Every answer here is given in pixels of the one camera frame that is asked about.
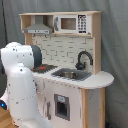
tile backsplash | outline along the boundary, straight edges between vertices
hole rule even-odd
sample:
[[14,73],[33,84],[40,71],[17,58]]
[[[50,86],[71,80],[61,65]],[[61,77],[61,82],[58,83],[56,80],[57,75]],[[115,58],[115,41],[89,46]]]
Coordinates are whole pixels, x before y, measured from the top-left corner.
[[[78,62],[78,54],[81,51],[89,52],[93,57],[93,39],[80,36],[62,35],[34,35],[33,44],[38,45],[42,51],[42,63],[56,66],[68,66],[75,68]],[[82,55],[81,62],[86,62],[85,70],[91,71],[89,58]]]

white countertop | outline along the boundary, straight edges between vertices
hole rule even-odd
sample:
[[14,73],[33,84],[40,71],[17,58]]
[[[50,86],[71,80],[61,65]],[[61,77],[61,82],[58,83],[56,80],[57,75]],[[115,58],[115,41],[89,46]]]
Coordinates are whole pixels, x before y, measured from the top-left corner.
[[41,77],[43,79],[48,79],[52,81],[57,81],[57,82],[62,82],[65,84],[71,84],[74,86],[77,86],[79,88],[84,88],[84,89],[96,89],[96,88],[103,88],[111,85],[114,81],[114,77],[107,72],[101,71],[96,75],[91,75],[87,79],[83,81],[73,81],[73,80],[68,80],[64,78],[58,78],[54,77],[51,74],[61,68],[64,67],[57,67],[49,72],[46,72],[44,74],[39,74],[39,73],[33,73],[34,77]]

toy sink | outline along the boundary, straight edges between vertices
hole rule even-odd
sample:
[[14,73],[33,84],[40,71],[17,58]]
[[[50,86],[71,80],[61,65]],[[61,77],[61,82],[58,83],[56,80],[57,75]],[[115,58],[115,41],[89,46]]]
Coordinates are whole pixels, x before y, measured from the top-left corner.
[[91,75],[92,73],[87,71],[69,69],[69,68],[62,68],[52,73],[52,76],[63,78],[63,79],[75,80],[75,81],[83,81]]

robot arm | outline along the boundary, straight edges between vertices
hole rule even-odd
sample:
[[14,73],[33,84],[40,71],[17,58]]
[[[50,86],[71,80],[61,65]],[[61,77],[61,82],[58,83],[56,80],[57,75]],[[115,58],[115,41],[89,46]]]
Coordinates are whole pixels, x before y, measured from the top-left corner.
[[10,114],[19,128],[51,128],[49,120],[41,117],[38,111],[35,81],[30,70],[42,64],[39,47],[36,45],[22,46],[13,42],[0,52],[0,67],[8,78],[3,99],[4,102],[8,99]]

cabinet handle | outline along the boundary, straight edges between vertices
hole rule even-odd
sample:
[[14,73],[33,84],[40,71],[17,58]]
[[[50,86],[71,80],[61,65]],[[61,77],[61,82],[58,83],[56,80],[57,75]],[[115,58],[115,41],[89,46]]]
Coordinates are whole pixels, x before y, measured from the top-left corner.
[[51,115],[49,114],[49,109],[50,109],[50,102],[47,103],[47,117],[49,120],[51,120]]
[[54,27],[55,27],[55,30],[56,30],[56,31],[59,30],[58,27],[57,27],[57,22],[58,22],[58,17],[56,17],[56,18],[54,19]]

